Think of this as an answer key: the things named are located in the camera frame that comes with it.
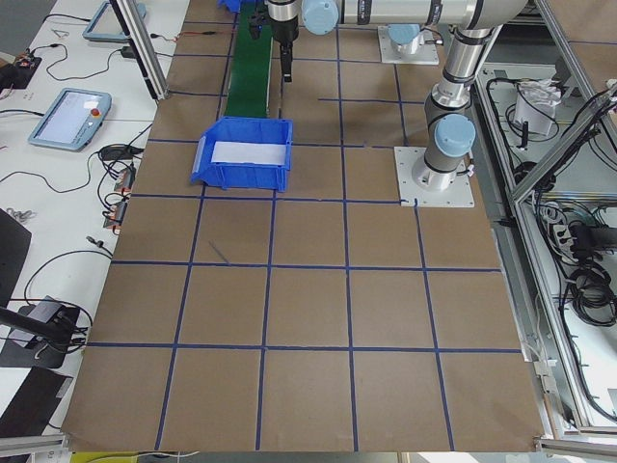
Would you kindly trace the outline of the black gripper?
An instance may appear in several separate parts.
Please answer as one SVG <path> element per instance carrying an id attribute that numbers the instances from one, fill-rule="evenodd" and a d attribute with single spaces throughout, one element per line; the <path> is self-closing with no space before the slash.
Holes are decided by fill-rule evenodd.
<path id="1" fill-rule="evenodd" d="M 299 36 L 300 2 L 296 0 L 257 1 L 249 17 L 249 31 L 256 40 L 264 26 L 272 28 L 275 41 L 283 46 L 292 46 Z"/>

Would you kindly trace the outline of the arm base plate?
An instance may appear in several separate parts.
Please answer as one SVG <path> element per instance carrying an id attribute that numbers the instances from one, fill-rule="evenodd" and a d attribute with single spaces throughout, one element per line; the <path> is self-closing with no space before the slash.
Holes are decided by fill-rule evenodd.
<path id="1" fill-rule="evenodd" d="M 461 160 L 451 173 L 432 171 L 424 159 L 424 147 L 395 147 L 394 159 L 400 204 L 415 207 L 474 207 L 469 176 L 458 176 Z"/>
<path id="2" fill-rule="evenodd" d="M 436 66 L 439 39 L 419 24 L 390 24 L 378 27 L 381 61 L 385 64 Z"/>

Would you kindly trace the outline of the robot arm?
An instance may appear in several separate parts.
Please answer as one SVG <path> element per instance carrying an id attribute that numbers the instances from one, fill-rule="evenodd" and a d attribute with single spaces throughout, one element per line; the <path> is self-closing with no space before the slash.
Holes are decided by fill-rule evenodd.
<path id="1" fill-rule="evenodd" d="M 492 48 L 500 27 L 517 16 L 524 1 L 258 1 L 249 16 L 251 36 L 263 26 L 272 28 L 280 44 L 283 80 L 289 82 L 293 42 L 303 24 L 314 35 L 326 35 L 338 24 L 440 23 L 454 27 L 453 41 L 442 78 L 424 103 L 430 142 L 413 167 L 416 185 L 431 192 L 448 189 L 457 168 L 471 151 L 473 123 L 463 115 L 469 103 L 469 86 Z"/>
<path id="2" fill-rule="evenodd" d="M 392 50 L 402 57 L 416 55 L 425 45 L 431 44 L 419 24 L 390 24 L 387 32 Z"/>

